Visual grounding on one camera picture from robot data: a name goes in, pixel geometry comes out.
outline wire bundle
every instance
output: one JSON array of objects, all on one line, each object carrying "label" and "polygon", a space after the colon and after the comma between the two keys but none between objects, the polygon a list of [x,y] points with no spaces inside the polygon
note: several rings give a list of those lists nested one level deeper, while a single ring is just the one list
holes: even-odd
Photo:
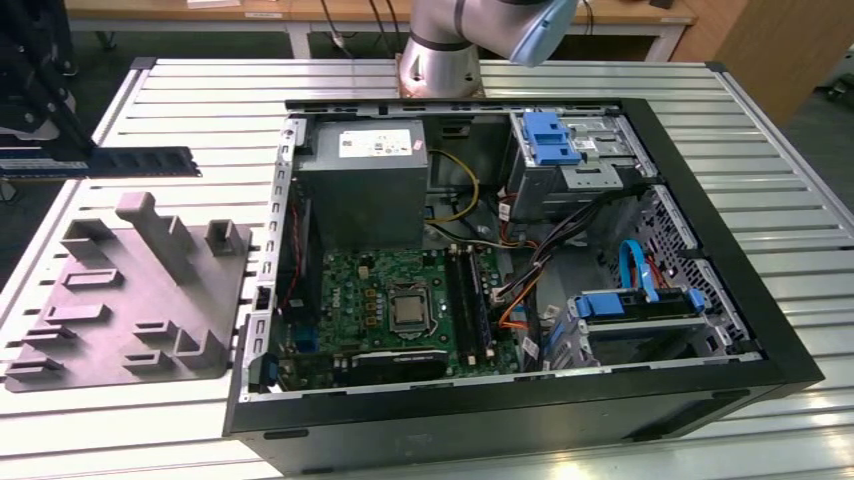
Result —
[{"label": "wire bundle", "polygon": [[555,225],[551,232],[548,233],[548,235],[545,235],[545,238],[536,247],[524,273],[516,280],[504,285],[496,293],[497,296],[504,296],[513,290],[520,289],[520,293],[516,295],[512,303],[509,304],[509,307],[507,307],[507,310],[500,317],[500,327],[524,328],[524,326],[508,322],[509,314],[512,313],[512,309],[516,307],[516,305],[519,305],[527,295],[529,295],[533,289],[533,285],[543,276],[545,263],[552,258],[553,250],[563,244],[565,240],[575,237],[587,229],[596,217],[596,214],[601,211],[605,205],[608,205],[615,200],[619,200],[620,198],[642,194],[647,188],[648,185],[646,183],[642,183],[623,190],[600,194],[587,205],[579,208],[568,217],[565,217],[560,221],[560,223],[557,223],[557,225]]}]

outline robotic arm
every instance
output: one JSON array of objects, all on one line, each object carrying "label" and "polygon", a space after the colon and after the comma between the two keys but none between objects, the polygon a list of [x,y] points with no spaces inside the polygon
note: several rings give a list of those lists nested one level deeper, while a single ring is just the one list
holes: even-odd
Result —
[{"label": "robotic arm", "polygon": [[557,48],[575,0],[413,0],[399,79],[409,97],[456,98],[480,87],[477,46],[533,67]]}]

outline metal workbench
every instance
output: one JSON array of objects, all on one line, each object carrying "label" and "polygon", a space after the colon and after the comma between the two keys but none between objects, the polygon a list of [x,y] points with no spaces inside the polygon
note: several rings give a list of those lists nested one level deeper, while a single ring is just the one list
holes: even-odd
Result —
[{"label": "metal workbench", "polygon": [[[658,444],[372,472],[400,478],[842,478],[854,472],[854,222],[727,74],[695,64],[483,62],[489,96],[644,97],[764,278],[827,380]],[[64,259],[72,218],[118,220],[144,189],[188,225],[251,223],[269,196],[283,101],[396,96],[391,61],[161,60],[133,70],[96,140],[188,145],[204,177],[69,181],[0,295],[0,360],[34,322]],[[257,263],[251,260],[249,270]],[[252,277],[244,298],[251,298]],[[243,322],[244,310],[237,315]],[[228,375],[168,384],[14,395],[0,389],[0,479],[268,478],[276,471],[220,439]]]}]

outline wooden table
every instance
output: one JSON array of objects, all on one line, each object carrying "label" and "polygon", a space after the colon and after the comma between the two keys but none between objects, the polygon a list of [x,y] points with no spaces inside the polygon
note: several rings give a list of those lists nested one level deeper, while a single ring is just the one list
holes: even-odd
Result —
[{"label": "wooden table", "polygon": [[[401,30],[408,30],[411,0],[391,0]],[[367,0],[327,0],[341,32],[376,32]],[[311,58],[308,34],[328,32],[320,0],[244,0],[243,6],[190,10],[182,0],[66,0],[70,28],[77,31],[277,31],[291,37],[295,58]],[[654,37],[647,61],[666,62],[696,16],[678,0],[674,8],[646,1],[591,0],[593,35]],[[384,1],[376,2],[383,28],[393,31]],[[583,34],[587,12],[579,7],[567,34]]]}]

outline black cable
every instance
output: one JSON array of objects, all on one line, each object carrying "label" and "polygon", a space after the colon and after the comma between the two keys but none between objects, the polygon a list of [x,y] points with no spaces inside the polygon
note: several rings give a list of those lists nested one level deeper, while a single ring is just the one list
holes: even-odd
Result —
[{"label": "black cable", "polygon": [[531,288],[524,302],[525,317],[528,324],[528,338],[536,345],[539,354],[533,361],[533,371],[539,372],[543,369],[543,326],[539,323],[539,309],[536,308],[536,285]]},{"label": "black cable", "polygon": [[388,5],[388,11],[391,12],[391,21],[395,22],[395,51],[397,53],[403,53],[403,37],[400,36],[400,24],[397,23],[397,13],[395,12],[395,7],[391,4],[391,0],[385,0],[385,5]]},{"label": "black cable", "polygon": [[332,44],[337,47],[337,49],[341,52],[344,52],[344,55],[347,55],[347,58],[352,60],[353,59],[352,53],[349,53],[349,50],[347,50],[343,40],[340,43],[335,40],[336,38],[343,39],[343,38],[352,38],[352,37],[344,37],[341,33],[337,31],[337,28],[335,28],[335,22],[332,21],[332,15],[329,15],[329,7],[325,4],[325,0],[320,0],[320,6],[323,7],[323,15],[325,16],[325,23],[328,23],[329,30],[332,31],[329,40],[332,41]]},{"label": "black cable", "polygon": [[383,38],[383,43],[385,44],[385,51],[388,52],[388,56],[391,58],[395,58],[395,54],[391,50],[391,44],[388,43],[388,38],[385,38],[385,27],[383,27],[383,21],[379,18],[379,11],[376,10],[376,4],[373,3],[373,0],[368,0],[368,3],[371,4],[371,10],[373,10],[373,18],[376,19],[376,26],[379,27],[379,33]]},{"label": "black cable", "polygon": [[587,9],[587,25],[584,27],[584,35],[592,35],[592,28],[595,25],[595,17],[592,14],[592,7],[589,6],[589,1],[588,0],[581,0],[584,2],[584,8]]},{"label": "black cable", "polygon": [[352,56],[352,53],[349,53],[349,50],[335,42],[335,37],[332,36],[332,34],[327,32],[325,36],[328,37],[329,42],[332,42],[332,46],[337,48],[341,52],[344,52],[344,55],[347,55],[347,58],[349,58],[351,60],[355,60],[355,57]]},{"label": "black cable", "polygon": [[[463,215],[461,217],[459,217],[456,219],[456,221],[459,221],[459,223],[461,223],[463,226],[468,229],[468,231],[471,232],[471,235],[473,236],[473,238],[476,238],[477,240],[485,240],[485,238],[483,238],[480,236],[480,234],[477,233],[477,229],[473,227],[471,222],[468,220],[465,220],[465,217],[468,215],[471,215],[475,210],[476,210],[476,208],[472,208],[471,211],[465,215]],[[451,200],[451,211],[453,212],[453,215],[459,214],[459,209],[456,208],[456,198]]]},{"label": "black cable", "polygon": [[528,268],[516,280],[501,287],[499,295],[504,295],[519,285],[525,284],[532,276],[543,270],[545,263],[552,258],[551,251],[563,244],[564,240],[575,237],[587,229],[587,227],[589,227],[589,224],[605,205],[620,198],[640,195],[648,188],[650,184],[638,183],[623,190],[601,193],[589,201],[589,203],[587,203],[587,205],[572,212],[572,214],[557,223],[555,228],[552,228],[548,235],[545,235],[533,255],[531,255]]},{"label": "black cable", "polygon": [[332,34],[340,35],[340,33],[337,33],[337,29],[335,28],[335,22],[332,22],[332,16],[329,15],[329,7],[325,4],[325,0],[320,0],[320,6],[323,7],[323,15],[325,16],[325,22],[329,24],[329,30],[332,30]]}]

